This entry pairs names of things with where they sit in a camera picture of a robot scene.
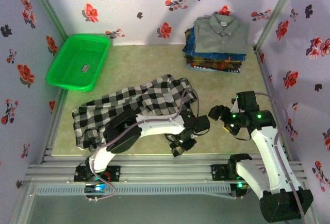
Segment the floor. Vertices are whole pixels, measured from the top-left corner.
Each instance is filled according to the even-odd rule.
[[[289,222],[302,223],[301,220]],[[45,223],[267,224],[254,193],[240,200],[160,195],[114,196],[98,203],[90,203],[84,196],[37,196],[28,224]]]
[[[92,92],[69,91],[53,147],[53,156],[85,156],[89,150],[75,145],[71,111],[81,104],[100,98],[124,87],[149,82],[159,76],[171,74],[174,78],[186,77],[200,97],[200,115],[208,114],[216,105],[231,107],[230,100],[237,92],[266,92],[259,64],[252,47],[243,62],[241,73],[196,72],[185,67],[182,45],[162,46],[114,46]],[[267,97],[257,97],[262,110],[271,110]],[[239,141],[222,129],[221,121],[211,122],[211,129],[205,136],[197,138],[197,144],[186,153],[258,153],[253,140]],[[238,137],[247,138],[242,130]],[[170,154],[170,148],[163,135],[146,136],[123,154]]]

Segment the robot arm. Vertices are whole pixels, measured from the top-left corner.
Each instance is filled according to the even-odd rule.
[[[303,190],[293,174],[280,143],[276,143],[277,128],[270,111],[260,111],[253,91],[238,93],[232,99],[233,107],[213,107],[208,116],[224,122],[223,128],[237,135],[240,128],[247,128],[261,154],[268,178],[252,163],[248,154],[236,154],[228,162],[229,175],[242,177],[260,200],[260,209],[265,220],[276,222],[301,218],[296,191],[304,213],[310,207],[313,196]]]
[[[143,116],[135,114],[132,109],[122,112],[120,115],[112,119],[106,126],[104,139],[105,143],[111,142],[119,136],[127,127],[140,123],[130,129],[121,139],[114,144],[102,148],[94,158],[94,170],[96,173],[103,172],[109,162],[117,153],[122,153],[130,149],[137,139],[148,135],[156,134],[173,134],[177,135],[177,144],[184,151],[194,146],[197,137],[195,134],[210,128],[210,123],[206,115],[194,117],[188,111],[182,111],[180,115],[176,114],[159,116],[156,122],[148,122],[155,119],[153,116]],[[87,173],[93,177],[91,173],[91,161],[88,158]]]

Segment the stack of folded clothes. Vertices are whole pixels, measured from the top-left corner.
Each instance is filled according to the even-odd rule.
[[[239,73],[248,52],[249,26],[233,16],[213,14],[187,29],[186,66],[198,71]]]

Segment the black and white plaid shirt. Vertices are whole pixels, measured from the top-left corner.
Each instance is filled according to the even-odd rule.
[[[95,147],[102,143],[105,125],[127,109],[147,116],[170,115],[177,112],[183,91],[190,87],[190,82],[186,78],[176,80],[171,75],[164,75],[146,84],[123,88],[101,99],[82,104],[72,111],[76,145],[94,151]],[[193,93],[187,93],[183,98],[183,110],[191,110],[190,104],[196,100]],[[178,150],[179,148],[172,148],[172,153],[183,152]]]

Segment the green plastic basket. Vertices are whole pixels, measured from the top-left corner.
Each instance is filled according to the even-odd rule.
[[[95,35],[70,36],[46,75],[50,85],[88,92],[96,85],[108,57],[110,40]]]

